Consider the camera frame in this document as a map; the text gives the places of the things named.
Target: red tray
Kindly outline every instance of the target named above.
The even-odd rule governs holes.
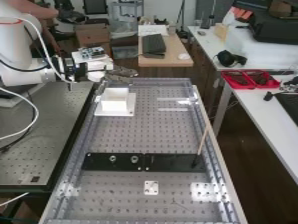
[[[223,71],[221,75],[233,89],[256,89],[256,82],[243,71]]]
[[[244,72],[252,79],[259,89],[276,89],[280,88],[281,83],[273,78],[273,76],[261,70],[249,70]]]

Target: red case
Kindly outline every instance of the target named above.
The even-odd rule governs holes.
[[[241,76],[245,81],[248,81],[248,85],[241,85],[232,77],[232,73],[236,75],[239,73],[239,76]],[[236,70],[228,70],[221,72],[223,78],[227,80],[227,82],[231,84],[233,89],[256,89],[256,82],[249,78],[248,75],[244,74],[243,71],[236,71]]]
[[[263,76],[264,78],[267,79],[271,79],[268,81],[268,83],[265,85],[261,85],[259,84],[255,79],[253,79],[253,74],[252,73],[261,73],[260,76]],[[267,71],[263,71],[263,70],[248,70],[248,71],[244,71],[244,75],[249,77],[249,79],[253,81],[256,87],[259,89],[276,89],[276,88],[280,88],[280,85],[281,83],[273,78],[273,76],[267,72]]]

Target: cable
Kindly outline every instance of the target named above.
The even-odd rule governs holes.
[[[20,196],[12,198],[12,199],[8,200],[7,202],[2,203],[2,204],[0,204],[0,207],[8,205],[10,203],[12,203],[12,202],[16,201],[18,199],[23,198],[23,197],[24,197],[26,195],[28,195],[28,194],[30,194],[30,192],[27,192],[27,193],[22,194]]]
[[[232,102],[231,105],[227,107],[227,111],[231,110],[232,107],[235,107],[239,103],[240,103],[239,101]]]
[[[6,65],[10,69],[16,70],[16,71],[19,71],[19,72],[38,72],[38,71],[42,71],[43,69],[48,68],[48,65],[46,65],[46,66],[42,67],[42,68],[36,68],[36,69],[32,69],[32,70],[24,70],[24,69],[19,69],[19,68],[12,67],[12,66],[8,65],[3,60],[0,60],[0,63],[2,63],[3,65]]]
[[[27,94],[28,94],[28,97],[30,97],[31,102],[34,103],[34,99],[32,99],[31,94],[30,94],[28,91],[27,91]],[[35,120],[35,115],[36,115],[35,108],[32,107],[32,121]],[[27,134],[31,131],[31,128],[26,131],[26,133],[22,135],[22,137],[19,139],[16,139],[12,143],[10,143],[8,145],[6,145],[6,146],[3,146],[0,148],[0,153],[7,152],[12,148],[12,146],[16,145],[24,139],[24,137],[27,136]]]
[[[7,139],[7,138],[11,138],[11,137],[14,137],[14,136],[22,134],[23,132],[26,132],[26,131],[34,126],[34,124],[36,123],[40,113],[39,113],[39,109],[38,109],[38,107],[35,106],[35,104],[34,104],[34,103],[32,103],[24,96],[22,96],[22,95],[18,94],[18,93],[11,92],[10,90],[3,89],[2,87],[0,87],[0,90],[2,90],[3,92],[6,92],[6,93],[10,93],[10,94],[12,94],[12,95],[20,97],[23,100],[26,100],[26,101],[30,103],[30,105],[34,107],[35,112],[36,112],[36,116],[35,116],[35,119],[34,119],[34,121],[31,122],[31,124],[30,124],[22,131],[19,131],[19,132],[16,132],[16,133],[14,133],[14,134],[11,134],[11,135],[7,135],[7,136],[5,136],[5,137],[0,137],[0,141],[2,141],[2,140]]]
[[[36,43],[35,43],[35,38],[32,37],[32,35],[31,35],[31,32],[30,32],[28,28],[27,28],[26,26],[24,26],[24,28],[26,28],[26,32],[27,32],[27,34],[28,34],[28,36],[30,36],[30,38],[31,38],[31,40],[32,40],[32,43],[34,43],[35,49],[36,49],[36,51],[38,51],[38,53],[39,53],[40,57],[42,57],[42,58],[44,59],[44,61],[48,63],[48,60],[46,59],[44,55],[42,54],[40,49],[39,49],[39,47],[38,47],[38,45],[36,45]]]
[[[38,27],[35,26],[35,24],[34,24],[30,20],[27,20],[27,19],[24,19],[24,18],[14,17],[14,16],[11,16],[11,17],[5,16],[5,17],[0,17],[0,18],[19,19],[19,20],[26,21],[26,22],[28,22],[28,23],[31,24],[31,26],[34,27],[34,29],[35,29],[35,31],[36,31],[36,33],[38,33],[38,36],[39,36],[39,39],[40,39],[42,46],[43,46],[43,48],[44,48],[44,53],[46,53],[46,56],[47,56],[47,59],[48,59],[48,63],[50,63],[50,65],[51,65],[51,67],[52,67],[52,69],[54,69],[56,75],[59,76],[59,78],[62,79],[62,81],[64,81],[64,82],[67,82],[67,83],[74,83],[74,82],[71,82],[71,81],[68,81],[68,80],[64,79],[64,77],[63,77],[62,74],[58,72],[58,70],[56,70],[56,68],[55,68],[55,66],[54,66],[54,63],[52,63],[52,60],[51,60],[51,57],[50,57],[50,52],[48,52],[48,49],[47,49],[47,46],[46,46],[46,43],[44,43],[44,40],[43,40],[42,34],[40,34],[40,31],[39,31]]]

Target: screw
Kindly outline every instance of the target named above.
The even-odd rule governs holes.
[[[134,164],[136,164],[139,162],[139,157],[138,156],[132,156],[131,161]]]
[[[116,162],[116,159],[118,159],[116,156],[111,156],[111,157],[110,157],[110,161],[111,161],[112,163]]]

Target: person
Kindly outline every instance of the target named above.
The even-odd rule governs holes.
[[[60,54],[62,48],[47,26],[47,19],[56,18],[59,16],[59,10],[52,8],[44,8],[28,0],[7,0],[7,2],[22,13],[28,13],[40,20],[43,26],[43,36],[46,37],[48,43],[51,44],[54,51],[58,54]]]

